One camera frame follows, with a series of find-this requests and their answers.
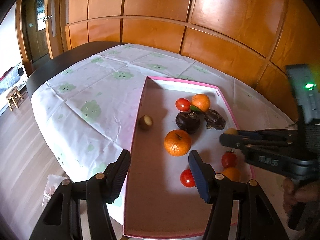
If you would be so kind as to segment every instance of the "white tablecloth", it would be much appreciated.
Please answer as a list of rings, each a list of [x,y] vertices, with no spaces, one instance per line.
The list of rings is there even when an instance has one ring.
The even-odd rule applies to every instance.
[[[293,123],[254,89],[198,61],[141,45],[116,46],[69,67],[39,87],[31,98],[44,139],[74,182],[104,171],[122,149],[130,149],[146,76],[218,86],[242,130],[284,129]],[[285,223],[283,178],[259,169],[256,172]],[[121,224],[123,206],[124,188],[120,197],[108,204],[109,214]]]

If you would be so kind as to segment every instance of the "tray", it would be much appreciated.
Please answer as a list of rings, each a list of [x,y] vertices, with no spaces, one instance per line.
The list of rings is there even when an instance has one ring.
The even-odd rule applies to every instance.
[[[204,162],[216,172],[223,171],[221,157],[230,148],[221,146],[219,136],[226,129],[238,128],[236,120],[218,87],[163,77],[147,77],[137,118],[147,114],[154,124],[149,131],[136,126],[131,148],[124,204],[124,235],[148,239],[177,239],[203,235],[211,211],[199,197],[196,187],[187,188],[180,183],[180,174],[188,169],[188,154],[169,155],[164,149],[164,137],[178,129],[175,107],[178,98],[191,101],[193,95],[204,93],[215,109],[226,120],[222,131],[207,130],[202,119],[201,128],[193,135],[190,150],[197,150]],[[244,163],[240,151],[237,168],[241,181],[254,178],[253,169]],[[234,202],[231,223],[237,222],[238,203]]]

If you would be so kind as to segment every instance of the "door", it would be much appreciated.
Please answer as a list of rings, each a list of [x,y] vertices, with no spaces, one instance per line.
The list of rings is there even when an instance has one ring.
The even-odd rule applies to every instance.
[[[59,10],[60,0],[44,0],[46,40],[51,59],[63,53]]]
[[[49,53],[44,14],[44,0],[26,0],[26,30],[33,62]]]

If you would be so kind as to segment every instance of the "finger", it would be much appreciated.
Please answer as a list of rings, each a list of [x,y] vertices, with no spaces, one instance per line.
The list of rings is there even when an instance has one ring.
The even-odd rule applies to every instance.
[[[284,192],[292,194],[294,191],[294,184],[289,178],[285,178],[283,181]]]
[[[301,188],[299,188],[295,194],[294,198],[298,202],[309,202],[316,201],[319,194],[319,182],[311,182]]]
[[[292,205],[292,206],[298,203],[298,201],[294,198],[293,195],[289,195],[286,193],[283,194],[283,202],[288,203],[289,205]]]
[[[289,214],[292,210],[292,205],[289,205],[288,203],[283,203],[283,209],[284,209],[284,212],[286,212],[287,214]]]

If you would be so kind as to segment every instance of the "metal pivot bolt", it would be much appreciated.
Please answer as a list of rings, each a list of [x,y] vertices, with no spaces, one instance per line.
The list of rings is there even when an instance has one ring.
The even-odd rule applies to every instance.
[[[251,186],[257,186],[258,185],[258,182],[256,181],[256,180],[254,180],[254,179],[251,179],[250,181],[249,181],[249,184],[251,185]]]
[[[103,179],[103,178],[104,178],[104,174],[103,173],[96,174],[96,179]]]
[[[224,176],[221,173],[217,173],[214,177],[216,179],[223,179],[224,178]]]
[[[61,184],[63,185],[63,186],[66,186],[66,185],[68,185],[70,183],[70,179],[64,179],[62,182],[61,182]]]

